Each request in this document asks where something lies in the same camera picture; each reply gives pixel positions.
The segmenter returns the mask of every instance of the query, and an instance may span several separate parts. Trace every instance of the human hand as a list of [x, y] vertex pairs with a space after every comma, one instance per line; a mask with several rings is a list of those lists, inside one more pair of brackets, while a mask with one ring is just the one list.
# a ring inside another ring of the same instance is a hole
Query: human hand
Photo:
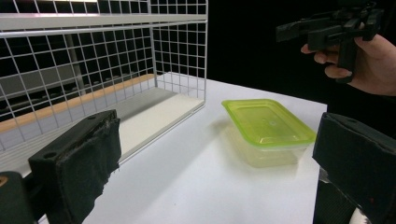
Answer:
[[[396, 96], [396, 47], [381, 35], [375, 35], [371, 41], [355, 38], [358, 52], [355, 62], [355, 74], [348, 85], [371, 94]], [[325, 50], [312, 51], [305, 44], [301, 48], [304, 54], [314, 54], [317, 63], [330, 63], [324, 69], [331, 78], [348, 77], [352, 73], [337, 67], [339, 46]]]

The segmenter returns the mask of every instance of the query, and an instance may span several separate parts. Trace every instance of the white wire grid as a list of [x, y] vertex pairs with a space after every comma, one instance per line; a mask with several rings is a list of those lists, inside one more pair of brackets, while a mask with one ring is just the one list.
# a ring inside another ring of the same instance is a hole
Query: white wire grid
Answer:
[[[206, 14], [206, 7], [202, 0], [9, 0], [0, 2], [0, 13]], [[161, 17], [2, 30], [0, 151], [152, 88], [205, 99], [206, 35], [206, 21]]]

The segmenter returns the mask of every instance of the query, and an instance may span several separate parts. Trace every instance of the finger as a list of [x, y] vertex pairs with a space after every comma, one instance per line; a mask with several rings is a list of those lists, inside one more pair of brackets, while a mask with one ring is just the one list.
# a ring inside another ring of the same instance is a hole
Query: finger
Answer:
[[318, 51], [315, 53], [314, 60], [317, 63], [338, 63], [338, 53]]
[[339, 68], [335, 64], [327, 66], [324, 69], [324, 73], [326, 76], [331, 78], [349, 77], [352, 75], [352, 72], [346, 70], [345, 68]]
[[315, 51], [310, 50], [310, 49], [308, 48], [308, 44], [304, 44], [304, 45], [301, 47], [301, 52], [304, 53], [304, 54], [310, 54], [310, 53], [313, 53], [313, 52], [315, 52]]
[[355, 43], [374, 58], [382, 58], [389, 53], [390, 49], [394, 48], [394, 46], [381, 35], [375, 35], [371, 41], [363, 41], [362, 37], [356, 37]]

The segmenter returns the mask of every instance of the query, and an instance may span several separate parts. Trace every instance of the plastic lid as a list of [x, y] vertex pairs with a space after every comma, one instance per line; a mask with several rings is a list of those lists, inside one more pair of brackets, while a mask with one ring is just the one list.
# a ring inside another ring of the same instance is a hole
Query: plastic lid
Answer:
[[245, 140], [254, 146], [291, 147], [316, 139], [315, 132], [277, 101], [226, 100], [221, 104]]

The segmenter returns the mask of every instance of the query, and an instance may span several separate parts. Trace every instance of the black background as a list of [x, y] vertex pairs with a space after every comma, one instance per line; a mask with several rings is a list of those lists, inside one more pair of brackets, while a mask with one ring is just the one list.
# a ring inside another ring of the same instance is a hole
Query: black background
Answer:
[[[385, 9], [380, 34], [394, 44], [394, 1], [377, 7]], [[300, 52], [306, 36], [276, 42], [278, 25], [339, 8], [335, 0], [209, 1], [207, 78], [320, 102], [328, 112], [393, 135], [396, 104], [389, 98], [326, 77], [324, 65]]]

